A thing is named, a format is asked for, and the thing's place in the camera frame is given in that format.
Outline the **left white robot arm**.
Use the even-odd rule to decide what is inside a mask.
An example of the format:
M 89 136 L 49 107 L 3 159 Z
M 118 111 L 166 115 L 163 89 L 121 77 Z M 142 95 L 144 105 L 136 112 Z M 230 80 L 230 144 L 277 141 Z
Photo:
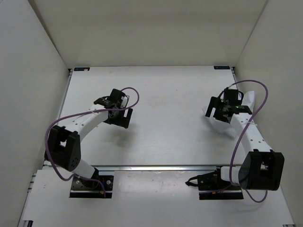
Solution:
M 124 89 L 113 89 L 110 95 L 95 100 L 86 111 L 50 124 L 45 133 L 45 159 L 61 180 L 77 177 L 88 188 L 103 185 L 98 170 L 81 158 L 81 142 L 102 123 L 127 129 L 134 107 L 128 104 L 129 99 Z

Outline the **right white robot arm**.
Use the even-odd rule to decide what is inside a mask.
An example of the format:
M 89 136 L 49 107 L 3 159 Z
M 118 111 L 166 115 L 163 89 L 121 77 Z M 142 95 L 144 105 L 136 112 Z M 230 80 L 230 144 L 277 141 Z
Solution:
M 279 188 L 285 158 L 265 142 L 251 119 L 251 109 L 242 104 L 243 98 L 239 90 L 226 88 L 219 96 L 211 97 L 205 113 L 206 117 L 227 123 L 236 131 L 246 153 L 242 165 L 221 166 L 208 174 L 191 177 L 186 181 L 187 186 L 211 193 L 236 186 L 244 190 Z

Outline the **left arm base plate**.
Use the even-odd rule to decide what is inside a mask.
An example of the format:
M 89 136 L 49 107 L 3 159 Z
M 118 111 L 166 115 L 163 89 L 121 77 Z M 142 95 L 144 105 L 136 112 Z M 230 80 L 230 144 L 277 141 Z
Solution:
M 70 188 L 70 198 L 111 199 L 114 183 L 114 172 L 104 174 L 99 172 L 98 180 L 104 186 L 105 192 L 97 182 L 85 181 L 73 177 Z

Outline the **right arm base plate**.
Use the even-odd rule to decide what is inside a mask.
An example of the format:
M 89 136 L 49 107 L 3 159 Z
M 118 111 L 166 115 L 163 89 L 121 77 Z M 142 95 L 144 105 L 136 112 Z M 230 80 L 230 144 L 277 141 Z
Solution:
M 244 199 L 241 188 L 222 180 L 220 173 L 212 172 L 199 175 L 197 182 L 201 201 Z

